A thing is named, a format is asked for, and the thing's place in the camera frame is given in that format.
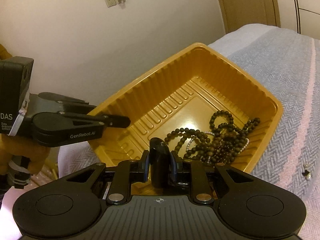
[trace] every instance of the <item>orange plastic tray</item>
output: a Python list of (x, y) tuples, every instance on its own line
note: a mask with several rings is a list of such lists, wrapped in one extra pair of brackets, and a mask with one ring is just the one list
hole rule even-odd
[[(249, 134), (248, 147), (232, 166), (250, 172), (260, 159), (281, 118), (281, 103), (237, 65), (202, 43), (195, 43), (155, 66), (90, 112), (120, 114), (131, 119), (127, 129), (106, 128), (90, 145), (107, 166), (122, 160), (140, 159), (152, 137), (164, 139), (176, 128), (209, 131), (217, 110), (232, 113), (234, 124), (254, 117), (261, 123)], [(226, 120), (216, 119), (216, 126)], [(169, 143), (173, 150), (179, 137)], [(179, 151), (185, 154), (188, 140)], [(137, 184), (146, 194), (146, 184)]]

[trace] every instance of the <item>small white beads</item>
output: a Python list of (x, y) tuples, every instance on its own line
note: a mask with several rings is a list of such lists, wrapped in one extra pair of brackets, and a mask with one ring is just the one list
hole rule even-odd
[(214, 137), (214, 133), (213, 132), (204, 132), (205, 134), (210, 134)]
[(186, 152), (189, 150), (190, 144), (194, 141), (195, 138), (196, 138), (196, 136), (194, 136), (194, 135), (191, 136), (191, 140), (187, 144)]
[(249, 139), (246, 138), (246, 140), (247, 140), (247, 143), (242, 147), (242, 149), (240, 150), (240, 152), (242, 152), (242, 151), (248, 146), (248, 144), (249, 144)]

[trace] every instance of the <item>herringbone blanket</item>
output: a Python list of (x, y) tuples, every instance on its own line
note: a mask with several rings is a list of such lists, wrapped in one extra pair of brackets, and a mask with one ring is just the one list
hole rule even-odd
[[(239, 29), (237, 32), (242, 33), (235, 33), (236, 40), (256, 27)], [(252, 174), (302, 198), (308, 216), (300, 236), (304, 240), (320, 239), (320, 40), (277, 27), (265, 30), (247, 46), (239, 43), (241, 49), (234, 52), (219, 49), (223, 38), (210, 47), (228, 54), (225, 56), (281, 101), (283, 116)], [(309, 163), (311, 180), (301, 174), (304, 163)]]

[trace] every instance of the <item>door frame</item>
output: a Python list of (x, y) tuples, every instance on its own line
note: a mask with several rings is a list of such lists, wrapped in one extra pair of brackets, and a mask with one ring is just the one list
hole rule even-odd
[[(224, 29), (225, 29), (226, 33), (229, 33), (230, 30), (229, 30), (228, 24), (227, 24), (227, 15), (226, 15), (226, 11), (225, 11), (225, 8), (224, 8), (224, 5), (223, 5), (223, 0), (218, 0), (218, 1), (219, 1), (219, 4), (220, 4), (220, 9), (221, 9), (221, 13), (222, 13)], [(278, 0), (273, 0), (273, 8), (275, 10), (276, 26), (281, 28)]]

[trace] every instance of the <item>bead necklace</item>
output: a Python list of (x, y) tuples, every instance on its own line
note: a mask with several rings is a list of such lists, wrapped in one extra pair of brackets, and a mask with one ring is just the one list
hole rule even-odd
[[(214, 122), (218, 116), (226, 117), (228, 123), (221, 123), (215, 128)], [(228, 111), (217, 111), (210, 119), (209, 125), (211, 132), (194, 130), (189, 128), (177, 128), (167, 134), (164, 141), (168, 144), (177, 136), (182, 136), (174, 150), (178, 153), (187, 138), (190, 141), (187, 144), (186, 153), (183, 159), (198, 160), (213, 165), (215, 163), (231, 164), (249, 144), (247, 135), (252, 132), (260, 123), (260, 118), (249, 120), (242, 129), (235, 127), (233, 117)], [(213, 141), (208, 138), (208, 135), (213, 137)], [(190, 148), (191, 143), (195, 141), (195, 147)]]

